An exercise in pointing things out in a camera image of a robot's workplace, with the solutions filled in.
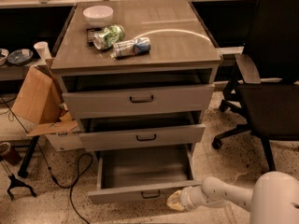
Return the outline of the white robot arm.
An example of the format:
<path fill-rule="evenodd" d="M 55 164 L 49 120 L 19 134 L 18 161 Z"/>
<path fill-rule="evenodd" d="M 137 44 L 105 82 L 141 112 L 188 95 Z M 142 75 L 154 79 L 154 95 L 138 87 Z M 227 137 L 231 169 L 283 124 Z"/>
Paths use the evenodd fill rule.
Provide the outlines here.
<path fill-rule="evenodd" d="M 177 190 L 167 199 L 167 205 L 177 211 L 221 208 L 227 203 L 248 211 L 249 224 L 299 224 L 299 181 L 285 173 L 268 172 L 253 189 L 245 189 L 207 177 L 199 186 Z"/>

